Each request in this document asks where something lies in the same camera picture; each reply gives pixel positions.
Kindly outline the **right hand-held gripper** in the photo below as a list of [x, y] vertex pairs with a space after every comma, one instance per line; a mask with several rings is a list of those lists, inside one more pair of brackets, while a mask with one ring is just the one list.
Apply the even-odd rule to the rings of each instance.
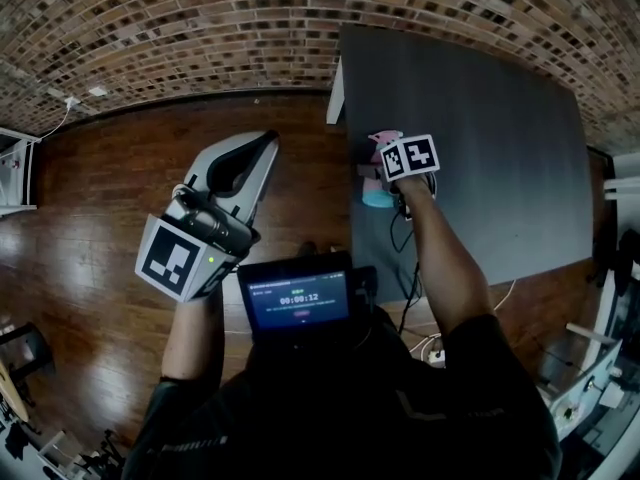
[[[414, 176], [432, 174], [440, 170], [440, 162], [431, 134], [403, 137], [392, 141], [380, 150], [384, 176], [387, 183]], [[363, 178], [379, 180], [381, 166], [359, 164], [357, 174]]]

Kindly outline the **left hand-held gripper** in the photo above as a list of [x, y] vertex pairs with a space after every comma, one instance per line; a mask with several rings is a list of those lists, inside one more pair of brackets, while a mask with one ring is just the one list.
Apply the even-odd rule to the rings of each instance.
[[[147, 218], [135, 273], [178, 302], [210, 295], [259, 240], [253, 220], [278, 150], [274, 130], [202, 150], [164, 214]], [[213, 189], [213, 197], [194, 189]]]

